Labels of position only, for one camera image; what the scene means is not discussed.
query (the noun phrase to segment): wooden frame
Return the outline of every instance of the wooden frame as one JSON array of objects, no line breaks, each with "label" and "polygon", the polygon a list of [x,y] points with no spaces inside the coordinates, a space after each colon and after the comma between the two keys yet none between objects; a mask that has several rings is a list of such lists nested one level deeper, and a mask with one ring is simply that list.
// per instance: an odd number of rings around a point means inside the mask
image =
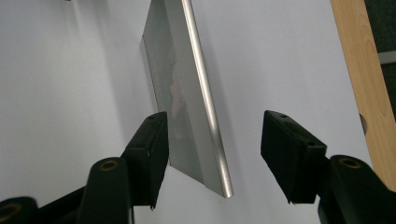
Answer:
[{"label": "wooden frame", "polygon": [[375,172],[396,191],[396,125],[363,0],[331,0]]}]

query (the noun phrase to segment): white backdrop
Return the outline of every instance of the white backdrop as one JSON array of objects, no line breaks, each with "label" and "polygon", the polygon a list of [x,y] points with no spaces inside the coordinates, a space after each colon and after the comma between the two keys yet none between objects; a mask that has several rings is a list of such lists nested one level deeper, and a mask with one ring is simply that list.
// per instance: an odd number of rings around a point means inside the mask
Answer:
[{"label": "white backdrop", "polygon": [[[290,115],[328,156],[370,162],[328,0],[192,0],[235,195],[168,167],[137,223],[319,223],[260,156],[262,114]],[[0,1],[0,200],[85,185],[154,112],[139,49],[148,0]]]}]

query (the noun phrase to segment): screw hole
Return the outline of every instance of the screw hole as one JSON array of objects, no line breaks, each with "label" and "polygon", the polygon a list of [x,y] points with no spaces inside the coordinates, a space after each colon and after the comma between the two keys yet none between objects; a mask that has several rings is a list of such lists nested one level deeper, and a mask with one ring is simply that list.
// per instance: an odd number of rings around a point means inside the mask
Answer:
[{"label": "screw hole", "polygon": [[361,163],[349,158],[341,158],[339,162],[346,167],[352,168],[352,169],[360,169],[361,168]]},{"label": "screw hole", "polygon": [[105,161],[100,164],[101,171],[111,171],[116,169],[119,166],[119,163],[116,161]]},{"label": "screw hole", "polygon": [[18,203],[9,203],[0,208],[0,223],[10,220],[21,211],[21,205]]}]

